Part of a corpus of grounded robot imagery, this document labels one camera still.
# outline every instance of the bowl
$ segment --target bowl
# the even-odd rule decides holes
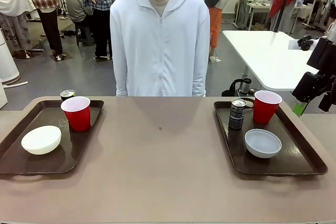
[[[280,152],[280,139],[269,131],[253,129],[245,134],[245,145],[251,154],[260,158],[270,158]]]
[[[61,141],[61,130],[56,126],[42,126],[28,132],[21,145],[27,152],[43,155],[53,151]]]

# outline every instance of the can lid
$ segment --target can lid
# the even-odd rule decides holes
[[[245,107],[246,106],[246,102],[243,99],[235,99],[232,101],[232,105],[236,106],[236,107]]]
[[[68,89],[68,90],[62,91],[61,94],[60,94],[60,96],[61,96],[61,97],[70,97],[70,96],[72,96],[74,93],[75,93],[74,90],[72,90],[72,89]]]

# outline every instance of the green object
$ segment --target green object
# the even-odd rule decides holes
[[[298,116],[302,116],[304,110],[306,109],[308,103],[307,102],[301,102],[301,103],[296,103],[294,108],[292,109],[292,111],[298,115]]]

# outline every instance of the orange pants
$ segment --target orange pants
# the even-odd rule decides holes
[[[222,23],[222,10],[216,7],[209,8],[210,12],[210,47],[216,48]]]

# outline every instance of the soda can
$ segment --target soda can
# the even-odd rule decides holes
[[[235,131],[242,129],[244,121],[244,109],[246,102],[243,99],[235,99],[231,102],[229,128]]]
[[[62,101],[65,101],[71,97],[74,97],[75,95],[76,95],[75,91],[71,89],[65,90],[60,94]]]

